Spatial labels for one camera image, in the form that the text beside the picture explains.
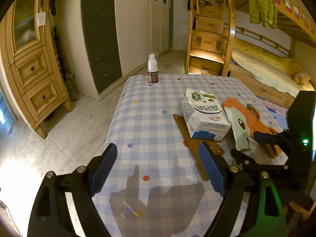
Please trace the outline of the rainbow oval rug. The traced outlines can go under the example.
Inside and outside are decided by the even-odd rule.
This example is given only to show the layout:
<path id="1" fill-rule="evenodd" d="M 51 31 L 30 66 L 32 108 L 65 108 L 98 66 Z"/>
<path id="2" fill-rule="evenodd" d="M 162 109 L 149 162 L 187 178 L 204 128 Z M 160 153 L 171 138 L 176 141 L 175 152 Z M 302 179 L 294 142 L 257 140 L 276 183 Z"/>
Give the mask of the rainbow oval rug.
<path id="1" fill-rule="evenodd" d="M 268 109 L 268 111 L 272 114 L 274 119 L 278 122 L 278 124 L 282 128 L 288 128 L 288 122 L 287 122 L 288 109 L 287 108 L 277 105 L 276 103 L 273 103 L 258 95 L 257 95 L 257 98 L 261 100 L 261 102 L 264 104 L 264 106 Z"/>

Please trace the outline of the white paper tag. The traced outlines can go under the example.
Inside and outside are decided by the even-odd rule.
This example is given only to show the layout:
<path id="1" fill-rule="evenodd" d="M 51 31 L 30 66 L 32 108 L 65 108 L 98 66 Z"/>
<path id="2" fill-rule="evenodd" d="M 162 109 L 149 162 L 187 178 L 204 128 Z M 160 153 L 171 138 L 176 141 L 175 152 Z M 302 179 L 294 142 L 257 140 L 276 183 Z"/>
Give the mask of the white paper tag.
<path id="1" fill-rule="evenodd" d="M 40 12 L 36 14 L 36 22 L 37 26 L 45 26 L 46 25 L 46 12 Z"/>

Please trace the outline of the checkered tablecloth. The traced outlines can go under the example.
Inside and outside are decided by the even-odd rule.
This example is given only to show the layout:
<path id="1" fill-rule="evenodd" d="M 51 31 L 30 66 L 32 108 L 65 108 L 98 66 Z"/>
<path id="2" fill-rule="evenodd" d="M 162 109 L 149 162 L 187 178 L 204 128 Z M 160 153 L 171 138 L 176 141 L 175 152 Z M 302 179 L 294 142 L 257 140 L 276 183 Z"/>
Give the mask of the checkered tablecloth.
<path id="1" fill-rule="evenodd" d="M 117 160 L 94 204 L 112 236 L 203 236 L 221 196 L 203 181 L 174 120 L 185 89 L 209 91 L 252 104 L 261 121 L 281 132 L 284 125 L 240 80 L 230 77 L 161 74 L 150 85 L 130 77 L 110 124 L 107 143 Z"/>

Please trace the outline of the white milk carton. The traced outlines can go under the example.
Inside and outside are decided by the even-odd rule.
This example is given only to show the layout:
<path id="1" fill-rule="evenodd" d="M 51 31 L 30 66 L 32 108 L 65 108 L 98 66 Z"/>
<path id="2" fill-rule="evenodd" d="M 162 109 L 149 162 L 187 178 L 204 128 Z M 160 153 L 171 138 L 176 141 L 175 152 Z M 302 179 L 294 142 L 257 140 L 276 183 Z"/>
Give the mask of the white milk carton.
<path id="1" fill-rule="evenodd" d="M 182 98 L 182 115 L 192 139 L 222 141 L 231 129 L 224 109 L 209 91 L 186 89 Z"/>

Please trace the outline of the wooden bunk bed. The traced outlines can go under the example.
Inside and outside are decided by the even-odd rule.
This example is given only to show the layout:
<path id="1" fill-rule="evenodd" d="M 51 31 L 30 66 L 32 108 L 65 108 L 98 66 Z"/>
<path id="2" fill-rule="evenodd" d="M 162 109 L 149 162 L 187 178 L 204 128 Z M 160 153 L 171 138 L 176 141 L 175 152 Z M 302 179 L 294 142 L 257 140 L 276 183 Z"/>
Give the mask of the wooden bunk bed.
<path id="1" fill-rule="evenodd" d="M 236 11 L 249 13 L 248 0 L 233 0 Z M 293 41 L 299 40 L 311 46 L 315 46 L 315 22 L 307 16 L 305 11 L 293 3 L 292 0 L 280 0 L 277 6 L 277 29 L 290 36 Z M 293 49 L 287 49 L 279 42 L 254 32 L 248 28 L 236 24 L 235 38 L 248 42 L 250 45 L 277 57 L 291 58 Z M 288 93 L 282 93 L 277 89 L 262 84 L 251 73 L 243 69 L 236 62 L 231 63 L 228 76 L 238 78 L 256 95 L 274 102 L 280 106 L 289 108 L 295 97 Z"/>

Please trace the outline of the white wardrobe with portholes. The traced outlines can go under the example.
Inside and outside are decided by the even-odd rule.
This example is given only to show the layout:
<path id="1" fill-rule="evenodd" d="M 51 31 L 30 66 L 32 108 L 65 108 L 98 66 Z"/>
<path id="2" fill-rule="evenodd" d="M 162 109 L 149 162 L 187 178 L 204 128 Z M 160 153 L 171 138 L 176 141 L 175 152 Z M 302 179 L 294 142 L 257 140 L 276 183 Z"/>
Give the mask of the white wardrobe with portholes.
<path id="1" fill-rule="evenodd" d="M 173 0 L 81 0 L 83 34 L 98 99 L 172 46 Z"/>

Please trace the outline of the pale yellow bed sheet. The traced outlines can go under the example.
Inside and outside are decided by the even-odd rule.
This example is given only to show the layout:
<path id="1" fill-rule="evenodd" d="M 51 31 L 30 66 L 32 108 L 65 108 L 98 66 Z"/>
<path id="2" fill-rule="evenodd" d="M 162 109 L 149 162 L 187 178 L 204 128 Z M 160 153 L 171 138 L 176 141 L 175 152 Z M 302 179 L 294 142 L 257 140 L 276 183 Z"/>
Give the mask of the pale yellow bed sheet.
<path id="1" fill-rule="evenodd" d="M 292 97 L 296 97 L 301 90 L 314 91 L 311 84 L 299 85 L 288 74 L 251 55 L 233 49 L 232 59 L 262 84 L 273 87 L 282 93 L 288 93 Z"/>

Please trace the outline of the brown leather pouch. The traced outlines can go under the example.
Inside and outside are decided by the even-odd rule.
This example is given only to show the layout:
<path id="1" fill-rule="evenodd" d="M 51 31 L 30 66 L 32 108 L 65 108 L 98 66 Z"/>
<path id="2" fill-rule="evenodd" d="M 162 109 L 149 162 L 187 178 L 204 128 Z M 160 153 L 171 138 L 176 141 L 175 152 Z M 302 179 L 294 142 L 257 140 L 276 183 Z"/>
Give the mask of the brown leather pouch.
<path id="1" fill-rule="evenodd" d="M 176 114 L 173 114 L 173 117 L 181 134 L 183 135 L 184 142 L 187 144 L 187 147 L 189 148 L 193 158 L 196 161 L 196 167 L 198 169 L 198 172 L 201 176 L 202 181 L 209 181 L 209 177 L 207 176 L 207 173 L 202 165 L 202 162 L 198 154 L 199 144 L 202 143 L 204 140 L 192 139 L 190 137 L 184 117 L 180 115 L 176 115 Z M 211 150 L 214 154 L 220 155 L 220 156 L 225 154 L 225 151 L 220 147 L 218 142 L 206 140 L 206 143 L 211 147 Z"/>

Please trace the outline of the orange fuzzy glove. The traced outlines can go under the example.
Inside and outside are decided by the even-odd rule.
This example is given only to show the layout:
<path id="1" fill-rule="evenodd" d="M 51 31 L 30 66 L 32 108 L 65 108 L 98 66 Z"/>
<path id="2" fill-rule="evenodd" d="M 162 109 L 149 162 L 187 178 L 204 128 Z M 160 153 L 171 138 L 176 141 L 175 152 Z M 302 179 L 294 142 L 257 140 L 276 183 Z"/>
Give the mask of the orange fuzzy glove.
<path id="1" fill-rule="evenodd" d="M 251 140 L 254 140 L 254 132 L 277 133 L 274 128 L 260 121 L 260 113 L 252 104 L 244 106 L 237 99 L 229 97 L 222 103 L 222 107 L 231 123 L 238 151 L 252 149 Z"/>

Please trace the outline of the yellow quilt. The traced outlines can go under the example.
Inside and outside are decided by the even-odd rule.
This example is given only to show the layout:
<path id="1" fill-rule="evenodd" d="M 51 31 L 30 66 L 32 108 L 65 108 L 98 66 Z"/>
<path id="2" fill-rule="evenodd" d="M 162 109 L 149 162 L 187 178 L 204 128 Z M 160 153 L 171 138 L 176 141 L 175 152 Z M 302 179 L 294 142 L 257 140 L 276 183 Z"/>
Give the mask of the yellow quilt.
<path id="1" fill-rule="evenodd" d="M 281 70 L 288 75 L 293 75 L 294 73 L 303 71 L 300 65 L 294 59 L 287 57 L 277 57 L 275 54 L 262 51 L 250 45 L 248 42 L 240 39 L 234 39 L 233 49 L 241 53 L 250 55 L 256 59 L 267 62 L 271 66 Z"/>

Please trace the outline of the wooden display cabinet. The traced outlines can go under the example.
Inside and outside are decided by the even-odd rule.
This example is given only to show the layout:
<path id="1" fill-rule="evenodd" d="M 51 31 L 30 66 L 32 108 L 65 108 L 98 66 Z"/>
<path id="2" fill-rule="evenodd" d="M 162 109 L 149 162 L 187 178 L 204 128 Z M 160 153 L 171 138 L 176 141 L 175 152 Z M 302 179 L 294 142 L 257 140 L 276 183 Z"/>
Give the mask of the wooden display cabinet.
<path id="1" fill-rule="evenodd" d="M 25 122 L 46 138 L 41 123 L 60 105 L 72 110 L 50 27 L 50 0 L 15 0 L 1 21 L 2 72 Z M 46 12 L 38 27 L 36 14 Z"/>

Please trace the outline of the pink plush toy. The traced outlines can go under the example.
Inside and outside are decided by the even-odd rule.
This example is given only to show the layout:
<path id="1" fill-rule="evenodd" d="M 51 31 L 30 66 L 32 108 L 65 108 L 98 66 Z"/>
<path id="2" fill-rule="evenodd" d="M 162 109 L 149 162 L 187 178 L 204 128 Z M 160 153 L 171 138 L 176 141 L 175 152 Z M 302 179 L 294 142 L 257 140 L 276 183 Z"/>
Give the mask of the pink plush toy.
<path id="1" fill-rule="evenodd" d="M 291 78 L 299 85 L 306 85 L 311 79 L 310 75 L 306 72 L 296 72 L 291 76 Z"/>

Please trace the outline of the spray bottle with clear cap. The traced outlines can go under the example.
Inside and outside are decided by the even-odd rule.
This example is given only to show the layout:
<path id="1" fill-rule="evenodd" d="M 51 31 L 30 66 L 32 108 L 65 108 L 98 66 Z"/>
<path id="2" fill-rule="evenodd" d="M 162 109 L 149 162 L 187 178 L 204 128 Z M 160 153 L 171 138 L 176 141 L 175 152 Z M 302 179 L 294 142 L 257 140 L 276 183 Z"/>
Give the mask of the spray bottle with clear cap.
<path id="1" fill-rule="evenodd" d="M 147 81 L 151 85 L 159 82 L 157 53 L 147 53 Z"/>

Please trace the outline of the wooden bed staircase drawers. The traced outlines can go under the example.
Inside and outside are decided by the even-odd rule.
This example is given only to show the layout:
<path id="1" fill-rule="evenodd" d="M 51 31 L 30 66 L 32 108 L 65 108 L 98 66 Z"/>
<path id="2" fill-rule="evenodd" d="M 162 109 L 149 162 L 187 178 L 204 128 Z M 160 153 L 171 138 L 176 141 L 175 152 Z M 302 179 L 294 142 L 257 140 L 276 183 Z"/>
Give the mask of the wooden bed staircase drawers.
<path id="1" fill-rule="evenodd" d="M 236 30 L 233 0 L 190 0 L 186 74 L 228 76 Z"/>

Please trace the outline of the green puffer jacket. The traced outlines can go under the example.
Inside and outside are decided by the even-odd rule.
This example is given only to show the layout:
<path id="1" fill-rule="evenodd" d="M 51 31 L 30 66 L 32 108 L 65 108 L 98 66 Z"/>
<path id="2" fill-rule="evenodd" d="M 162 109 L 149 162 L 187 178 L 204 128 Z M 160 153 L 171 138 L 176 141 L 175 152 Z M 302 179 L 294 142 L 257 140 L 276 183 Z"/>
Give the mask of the green puffer jacket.
<path id="1" fill-rule="evenodd" d="M 248 0 L 251 24 L 261 24 L 263 27 L 276 29 L 277 6 L 273 0 Z"/>

